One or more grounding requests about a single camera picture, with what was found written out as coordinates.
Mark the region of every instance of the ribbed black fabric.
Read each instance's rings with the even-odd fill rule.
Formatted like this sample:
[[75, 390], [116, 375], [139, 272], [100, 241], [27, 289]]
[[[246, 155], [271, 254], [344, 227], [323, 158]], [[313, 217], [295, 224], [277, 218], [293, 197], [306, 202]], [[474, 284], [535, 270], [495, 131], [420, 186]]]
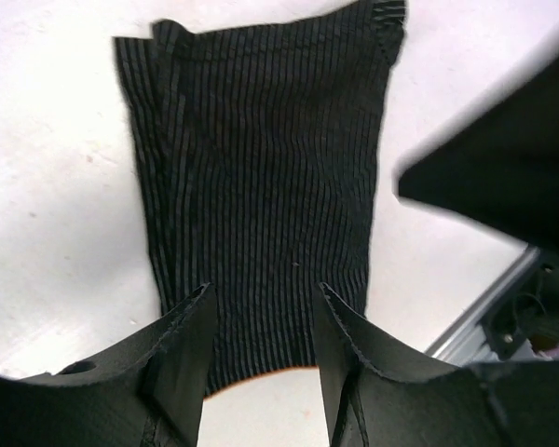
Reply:
[[208, 394], [312, 366], [321, 281], [366, 304], [376, 146], [403, 0], [323, 17], [116, 39], [162, 312], [219, 297]]

